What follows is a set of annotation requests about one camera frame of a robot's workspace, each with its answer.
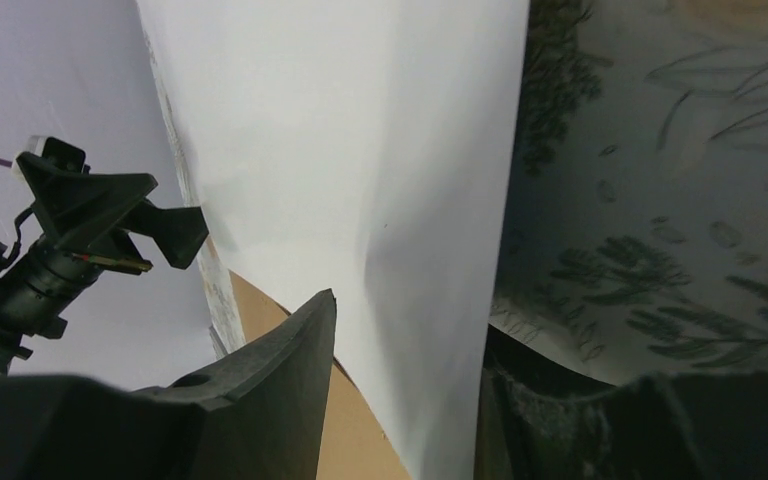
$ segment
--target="white paper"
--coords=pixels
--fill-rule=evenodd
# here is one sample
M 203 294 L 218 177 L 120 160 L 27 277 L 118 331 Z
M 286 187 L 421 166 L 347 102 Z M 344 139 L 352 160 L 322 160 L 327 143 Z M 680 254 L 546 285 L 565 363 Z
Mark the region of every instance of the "white paper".
M 472 477 L 527 0 L 143 0 L 217 251 L 336 355 L 417 479 Z

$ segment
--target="gray fabric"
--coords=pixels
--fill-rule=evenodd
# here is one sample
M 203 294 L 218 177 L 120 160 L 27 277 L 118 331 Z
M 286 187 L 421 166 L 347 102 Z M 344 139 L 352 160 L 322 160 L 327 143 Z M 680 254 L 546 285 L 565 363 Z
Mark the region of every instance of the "gray fabric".
M 491 323 L 606 382 L 768 369 L 768 11 L 697 3 L 532 4 Z

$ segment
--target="cable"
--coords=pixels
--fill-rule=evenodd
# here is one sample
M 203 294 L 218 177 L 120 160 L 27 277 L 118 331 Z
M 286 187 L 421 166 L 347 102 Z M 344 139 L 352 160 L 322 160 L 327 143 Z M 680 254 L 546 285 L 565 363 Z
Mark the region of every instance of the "cable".
M 13 265 L 13 262 L 15 262 L 17 258 L 19 258 L 19 253 L 22 251 L 22 228 L 21 227 L 22 227 L 22 224 L 25 223 L 25 220 L 27 220 L 32 213 L 34 213 L 33 209 L 31 207 L 28 207 L 22 210 L 22 213 L 20 213 L 16 217 L 16 219 L 13 220 L 13 226 L 16 228 L 16 241 L 13 242 L 13 247 L 10 248 L 10 254 L 7 255 L 7 264 L 4 266 L 5 269 L 9 268 L 10 265 Z

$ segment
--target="gray wall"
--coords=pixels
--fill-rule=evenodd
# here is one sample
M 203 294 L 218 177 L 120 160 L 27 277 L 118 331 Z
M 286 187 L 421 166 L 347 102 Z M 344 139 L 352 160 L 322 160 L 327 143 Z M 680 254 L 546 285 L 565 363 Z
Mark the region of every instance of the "gray wall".
M 155 204 L 182 204 L 133 1 L 0 0 L 0 157 L 12 159 L 31 135 L 80 146 L 96 173 L 152 173 Z M 12 219 L 30 199 L 0 167 L 2 242 L 12 243 Z M 28 242 L 39 233 L 32 223 Z M 137 244 L 154 270 L 103 275 L 64 313 L 64 338 L 26 340 L 34 356 L 14 361 L 12 373 L 74 372 L 137 388 L 213 361 L 197 269 L 173 270 L 151 240 Z

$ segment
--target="screw hole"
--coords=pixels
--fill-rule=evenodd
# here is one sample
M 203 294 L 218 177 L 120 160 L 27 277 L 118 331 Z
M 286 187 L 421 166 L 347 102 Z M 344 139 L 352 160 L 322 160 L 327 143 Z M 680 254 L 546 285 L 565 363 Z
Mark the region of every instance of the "screw hole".
M 172 388 L 197 387 L 199 385 L 204 385 L 209 381 L 210 375 L 191 373 L 179 378 L 175 383 L 172 384 Z

